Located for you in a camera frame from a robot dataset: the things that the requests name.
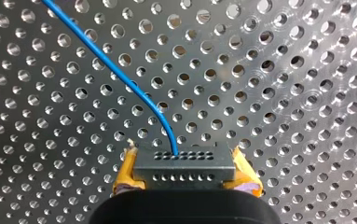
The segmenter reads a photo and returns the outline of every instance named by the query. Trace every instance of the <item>yellow tape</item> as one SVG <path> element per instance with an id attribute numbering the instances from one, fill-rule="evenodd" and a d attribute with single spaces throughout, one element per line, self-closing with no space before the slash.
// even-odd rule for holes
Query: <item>yellow tape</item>
<path id="1" fill-rule="evenodd" d="M 113 186 L 113 192 L 116 194 L 117 186 L 119 184 L 126 184 L 134 188 L 145 189 L 144 181 L 137 181 L 132 178 L 132 168 L 134 167 L 135 158 L 137 157 L 138 148 L 133 147 L 126 152 L 125 160 L 120 168 L 119 174 L 117 174 L 117 180 Z"/>
<path id="2" fill-rule="evenodd" d="M 253 195 L 260 197 L 263 191 L 263 184 L 257 177 L 250 163 L 245 159 L 244 155 L 242 155 L 239 147 L 236 147 L 233 151 L 233 162 L 236 166 L 234 180 L 225 182 L 224 189 L 234 189 L 242 184 L 254 183 L 259 186 L 259 189 L 253 189 Z"/>

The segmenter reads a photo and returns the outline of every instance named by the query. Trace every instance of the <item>blue insulated cable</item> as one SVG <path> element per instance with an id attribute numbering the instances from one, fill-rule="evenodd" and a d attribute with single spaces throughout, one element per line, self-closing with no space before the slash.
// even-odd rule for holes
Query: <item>blue insulated cable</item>
<path id="1" fill-rule="evenodd" d="M 167 136 L 170 139 L 170 145 L 172 147 L 172 154 L 178 155 L 178 146 L 175 140 L 174 133 L 170 127 L 169 122 L 164 118 L 163 114 L 158 110 L 158 107 L 152 102 L 152 100 L 139 88 L 137 87 L 126 75 L 120 70 L 105 53 L 100 50 L 96 44 L 94 44 L 85 33 L 73 22 L 70 17 L 67 16 L 58 6 L 53 3 L 53 0 L 42 0 L 43 3 L 66 25 L 71 31 L 111 70 L 113 71 L 119 79 L 129 86 L 134 93 L 144 101 L 149 108 L 155 113 L 155 115 L 160 120 L 161 125 L 164 130 L 166 130 Z"/>

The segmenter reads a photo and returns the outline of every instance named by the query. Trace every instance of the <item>gray metal surface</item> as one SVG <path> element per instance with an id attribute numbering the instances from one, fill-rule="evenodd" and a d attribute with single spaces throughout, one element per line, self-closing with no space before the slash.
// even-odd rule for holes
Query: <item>gray metal surface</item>
<path id="1" fill-rule="evenodd" d="M 220 189 L 224 181 L 234 179 L 235 170 L 226 143 L 180 147 L 178 156 L 162 147 L 140 146 L 133 176 L 147 189 Z"/>
<path id="2" fill-rule="evenodd" d="M 239 145 L 284 223 L 357 223 L 357 1 L 56 2 L 180 145 Z M 39 0 L 0 0 L 0 223 L 88 221 L 128 137 L 169 144 Z"/>

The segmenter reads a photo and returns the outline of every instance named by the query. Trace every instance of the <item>black plastic object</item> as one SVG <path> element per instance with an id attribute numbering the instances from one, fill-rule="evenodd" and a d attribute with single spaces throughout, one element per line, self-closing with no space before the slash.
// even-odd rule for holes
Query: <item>black plastic object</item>
<path id="1" fill-rule="evenodd" d="M 265 202 L 236 190 L 134 190 L 108 199 L 89 224 L 281 224 Z"/>

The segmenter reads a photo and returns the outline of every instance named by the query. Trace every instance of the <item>metal mesh background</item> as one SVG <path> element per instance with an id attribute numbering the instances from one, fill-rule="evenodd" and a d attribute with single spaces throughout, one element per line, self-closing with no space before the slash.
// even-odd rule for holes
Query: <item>metal mesh background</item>
<path id="1" fill-rule="evenodd" d="M 283 223 L 357 223 L 357 1 L 58 0 L 185 146 L 239 145 Z M 0 0 L 0 223 L 87 222 L 147 107 L 39 0 Z"/>

